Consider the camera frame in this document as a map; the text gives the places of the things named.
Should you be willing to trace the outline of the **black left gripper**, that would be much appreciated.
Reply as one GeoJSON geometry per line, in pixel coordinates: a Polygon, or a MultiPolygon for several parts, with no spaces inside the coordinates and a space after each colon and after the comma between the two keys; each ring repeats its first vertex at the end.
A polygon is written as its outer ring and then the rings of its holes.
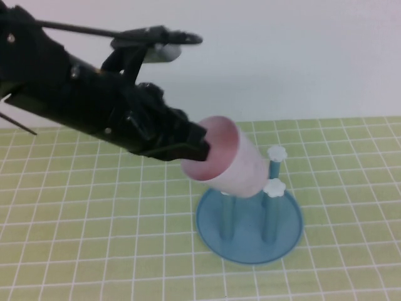
{"type": "Polygon", "coordinates": [[[137,83],[143,56],[109,56],[100,69],[70,56],[59,64],[59,123],[164,162],[203,162],[207,130],[164,102],[153,83],[137,83]]]}

